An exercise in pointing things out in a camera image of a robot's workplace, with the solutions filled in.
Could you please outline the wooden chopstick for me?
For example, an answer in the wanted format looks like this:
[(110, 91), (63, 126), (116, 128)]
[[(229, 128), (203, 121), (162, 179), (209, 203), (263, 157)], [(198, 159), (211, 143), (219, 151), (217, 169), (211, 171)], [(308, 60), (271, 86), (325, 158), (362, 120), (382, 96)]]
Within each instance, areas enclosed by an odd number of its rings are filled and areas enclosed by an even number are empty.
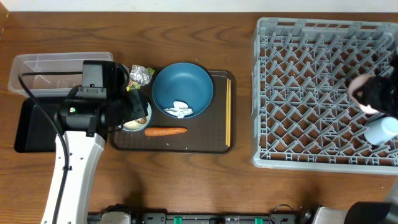
[(228, 109), (228, 122), (227, 122), (227, 125), (228, 125), (228, 131), (227, 131), (227, 137), (228, 137), (228, 140), (227, 140), (227, 146), (228, 147), (230, 147), (230, 136), (231, 136), (231, 134), (230, 134), (230, 131), (231, 131), (231, 80), (230, 79), (228, 79), (228, 107), (227, 107), (227, 109)]
[(226, 79), (226, 146), (229, 147), (229, 78)]

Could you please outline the light blue cup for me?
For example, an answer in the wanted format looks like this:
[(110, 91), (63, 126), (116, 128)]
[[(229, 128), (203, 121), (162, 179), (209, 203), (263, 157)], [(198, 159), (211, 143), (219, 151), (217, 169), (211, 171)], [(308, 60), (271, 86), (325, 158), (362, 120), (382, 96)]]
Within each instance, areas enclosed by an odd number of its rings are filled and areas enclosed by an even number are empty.
[(373, 145), (381, 145), (397, 136), (397, 119), (385, 117), (365, 125), (364, 137)]

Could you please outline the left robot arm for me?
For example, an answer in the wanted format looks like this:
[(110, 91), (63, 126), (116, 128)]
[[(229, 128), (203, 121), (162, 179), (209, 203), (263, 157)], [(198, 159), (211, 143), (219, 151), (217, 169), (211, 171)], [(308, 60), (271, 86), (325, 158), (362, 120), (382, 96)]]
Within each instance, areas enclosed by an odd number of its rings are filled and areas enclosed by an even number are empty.
[(42, 223), (86, 223), (96, 166), (110, 128), (147, 115), (128, 68), (85, 60), (82, 83), (54, 115), (56, 160)]

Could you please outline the clear plastic bin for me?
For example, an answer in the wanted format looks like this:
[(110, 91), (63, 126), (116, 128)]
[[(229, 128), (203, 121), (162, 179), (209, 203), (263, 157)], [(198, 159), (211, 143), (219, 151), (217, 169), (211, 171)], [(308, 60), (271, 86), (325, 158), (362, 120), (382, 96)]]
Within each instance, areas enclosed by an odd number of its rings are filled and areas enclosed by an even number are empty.
[(22, 54), (14, 58), (9, 76), (8, 90), (24, 97), (28, 94), (18, 81), (23, 82), (36, 97), (65, 96), (71, 88), (82, 83), (84, 60), (112, 61), (110, 52), (72, 52), (50, 54)]

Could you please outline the right wooden chopstick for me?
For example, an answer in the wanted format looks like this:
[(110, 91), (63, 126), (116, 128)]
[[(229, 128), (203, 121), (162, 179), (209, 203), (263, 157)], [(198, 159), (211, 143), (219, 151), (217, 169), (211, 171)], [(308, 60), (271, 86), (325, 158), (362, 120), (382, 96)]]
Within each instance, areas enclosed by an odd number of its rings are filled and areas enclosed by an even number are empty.
[(228, 131), (227, 131), (227, 137), (228, 137), (228, 140), (227, 140), (227, 146), (228, 147), (230, 147), (230, 136), (231, 136), (231, 134), (230, 134), (230, 131), (231, 131), (231, 80), (230, 79), (228, 79), (228, 107), (227, 107), (227, 109), (228, 109), (228, 122), (227, 122), (227, 125), (228, 125)]

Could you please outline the dark brown serving tray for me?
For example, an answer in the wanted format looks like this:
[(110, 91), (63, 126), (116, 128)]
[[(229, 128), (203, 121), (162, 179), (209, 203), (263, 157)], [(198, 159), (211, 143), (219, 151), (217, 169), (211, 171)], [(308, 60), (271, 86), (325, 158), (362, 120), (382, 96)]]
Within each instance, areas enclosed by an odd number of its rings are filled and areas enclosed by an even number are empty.
[(235, 144), (236, 89), (231, 88), (231, 142), (226, 145), (226, 86), (236, 79), (227, 71), (209, 71), (213, 81), (214, 94), (210, 105), (199, 115), (192, 118), (177, 119), (164, 114), (156, 107), (152, 99), (152, 85), (140, 89), (140, 93), (149, 99), (152, 107), (150, 127), (184, 127), (187, 132), (169, 136), (149, 137), (144, 131), (116, 131), (108, 135), (108, 142), (121, 151), (188, 152), (206, 154), (224, 154)]

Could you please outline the left wooden chopstick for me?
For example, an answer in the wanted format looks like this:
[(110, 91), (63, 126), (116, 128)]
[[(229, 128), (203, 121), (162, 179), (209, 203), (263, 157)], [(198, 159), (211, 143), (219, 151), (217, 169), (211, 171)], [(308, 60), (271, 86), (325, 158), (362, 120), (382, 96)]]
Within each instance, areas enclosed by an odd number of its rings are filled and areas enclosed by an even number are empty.
[(229, 147), (229, 78), (226, 79), (226, 146)]

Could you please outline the white tissue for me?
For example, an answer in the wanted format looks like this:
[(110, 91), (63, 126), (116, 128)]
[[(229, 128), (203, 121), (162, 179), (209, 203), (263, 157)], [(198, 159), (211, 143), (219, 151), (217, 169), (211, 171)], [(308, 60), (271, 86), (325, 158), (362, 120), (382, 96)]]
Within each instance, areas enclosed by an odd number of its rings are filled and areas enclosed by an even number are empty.
[(166, 108), (163, 109), (163, 111), (178, 119), (193, 114), (193, 110), (182, 101), (174, 101), (174, 106), (172, 108)]

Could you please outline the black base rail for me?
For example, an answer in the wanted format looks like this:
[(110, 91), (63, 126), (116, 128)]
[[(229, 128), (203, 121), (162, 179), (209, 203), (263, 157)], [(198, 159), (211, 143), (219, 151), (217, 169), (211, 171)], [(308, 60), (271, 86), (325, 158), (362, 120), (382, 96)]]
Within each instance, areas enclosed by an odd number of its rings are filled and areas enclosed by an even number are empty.
[(109, 206), (101, 213), (90, 213), (87, 223), (130, 224), (274, 224), (311, 223), (312, 209), (296, 211), (287, 204), (277, 205), (266, 214), (170, 213), (166, 210), (133, 210), (127, 205)]

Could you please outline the foil ball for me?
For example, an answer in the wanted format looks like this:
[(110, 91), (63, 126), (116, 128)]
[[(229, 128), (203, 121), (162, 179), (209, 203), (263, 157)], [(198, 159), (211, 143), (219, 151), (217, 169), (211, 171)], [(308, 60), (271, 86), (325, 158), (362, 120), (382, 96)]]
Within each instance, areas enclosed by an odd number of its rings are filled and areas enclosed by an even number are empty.
[(139, 86), (144, 86), (150, 83), (154, 73), (155, 70), (150, 67), (133, 65), (129, 77), (134, 83), (137, 83)]

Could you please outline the light blue rice bowl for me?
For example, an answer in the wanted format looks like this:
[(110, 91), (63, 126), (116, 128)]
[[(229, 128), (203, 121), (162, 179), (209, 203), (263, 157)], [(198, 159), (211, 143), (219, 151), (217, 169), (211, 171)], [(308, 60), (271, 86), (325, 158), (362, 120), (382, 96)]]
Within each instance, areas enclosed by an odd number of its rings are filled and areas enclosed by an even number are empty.
[(123, 125), (121, 125), (119, 127), (124, 131), (142, 131), (149, 124), (149, 121), (152, 117), (152, 108), (149, 103), (147, 104), (147, 112), (148, 112), (148, 115), (145, 116), (147, 118), (146, 124), (139, 124), (139, 123), (135, 122), (135, 120), (133, 120), (133, 121), (124, 123)]

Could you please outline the dark blue plate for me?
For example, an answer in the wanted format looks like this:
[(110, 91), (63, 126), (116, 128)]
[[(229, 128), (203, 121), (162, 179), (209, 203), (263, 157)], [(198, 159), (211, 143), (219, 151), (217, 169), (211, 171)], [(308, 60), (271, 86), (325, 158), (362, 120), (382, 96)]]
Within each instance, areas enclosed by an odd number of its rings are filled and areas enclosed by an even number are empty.
[(180, 62), (162, 69), (154, 78), (152, 98), (161, 112), (170, 116), (166, 109), (182, 102), (192, 110), (186, 118), (192, 118), (210, 105), (214, 94), (213, 80), (202, 67), (193, 63)]

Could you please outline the pink cup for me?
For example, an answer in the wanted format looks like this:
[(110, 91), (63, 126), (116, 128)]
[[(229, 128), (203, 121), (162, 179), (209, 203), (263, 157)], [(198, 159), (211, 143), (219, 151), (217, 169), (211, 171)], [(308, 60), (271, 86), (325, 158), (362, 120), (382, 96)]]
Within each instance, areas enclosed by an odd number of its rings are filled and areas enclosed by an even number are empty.
[(349, 98), (362, 112), (366, 114), (377, 114), (379, 113), (379, 111), (375, 110), (370, 105), (365, 106), (359, 103), (358, 100), (353, 96), (353, 92), (357, 90), (359, 87), (363, 86), (372, 77), (374, 77), (374, 75), (369, 75), (369, 74), (360, 75), (354, 78), (348, 87)]

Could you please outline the black plastic tray bin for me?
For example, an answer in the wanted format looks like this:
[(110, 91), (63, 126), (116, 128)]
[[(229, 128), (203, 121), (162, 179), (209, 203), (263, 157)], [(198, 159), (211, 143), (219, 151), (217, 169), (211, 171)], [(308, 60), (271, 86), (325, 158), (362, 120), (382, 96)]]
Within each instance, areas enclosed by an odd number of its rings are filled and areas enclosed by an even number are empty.
[(56, 132), (33, 100), (24, 100), (14, 150), (18, 153), (54, 152)]

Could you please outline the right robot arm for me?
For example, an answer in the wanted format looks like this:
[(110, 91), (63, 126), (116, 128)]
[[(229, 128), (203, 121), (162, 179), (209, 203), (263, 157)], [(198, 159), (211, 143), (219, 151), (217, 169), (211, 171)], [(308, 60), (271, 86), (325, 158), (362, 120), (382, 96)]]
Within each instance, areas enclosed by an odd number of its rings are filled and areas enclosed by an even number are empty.
[[(366, 114), (384, 113), (385, 117), (365, 125), (368, 143), (380, 146), (397, 136), (397, 56), (390, 62), (389, 77), (365, 74), (349, 85), (348, 94)], [(357, 202), (347, 211), (326, 207), (307, 210), (299, 223), (388, 224), (397, 223), (396, 202)]]

